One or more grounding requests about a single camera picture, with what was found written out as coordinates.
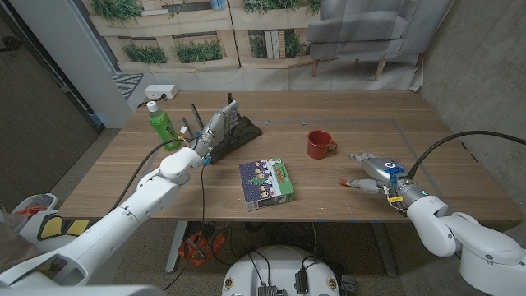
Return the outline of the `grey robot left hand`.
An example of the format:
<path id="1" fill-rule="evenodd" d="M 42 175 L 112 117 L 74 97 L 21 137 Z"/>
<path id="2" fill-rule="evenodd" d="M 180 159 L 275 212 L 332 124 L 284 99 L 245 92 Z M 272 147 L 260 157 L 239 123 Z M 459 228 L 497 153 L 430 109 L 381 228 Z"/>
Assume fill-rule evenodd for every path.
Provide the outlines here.
<path id="1" fill-rule="evenodd" d="M 233 100 L 219 110 L 201 130 L 201 135 L 196 138 L 191 148 L 201 157 L 205 158 L 225 135 L 237 124 L 239 103 Z"/>

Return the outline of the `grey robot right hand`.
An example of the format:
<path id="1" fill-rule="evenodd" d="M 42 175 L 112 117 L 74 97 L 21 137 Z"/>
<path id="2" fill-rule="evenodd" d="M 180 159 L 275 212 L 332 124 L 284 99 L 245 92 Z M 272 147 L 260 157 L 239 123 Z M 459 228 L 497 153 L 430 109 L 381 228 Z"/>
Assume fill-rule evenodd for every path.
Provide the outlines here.
<path id="1" fill-rule="evenodd" d="M 408 170 L 398 161 L 379 157 L 372 153 L 346 154 L 360 164 L 369 179 L 341 179 L 346 187 L 355 187 L 366 193 L 384 193 L 387 201 L 398 210 L 408 209 L 417 199 L 428 195 L 427 191 L 408 180 Z"/>

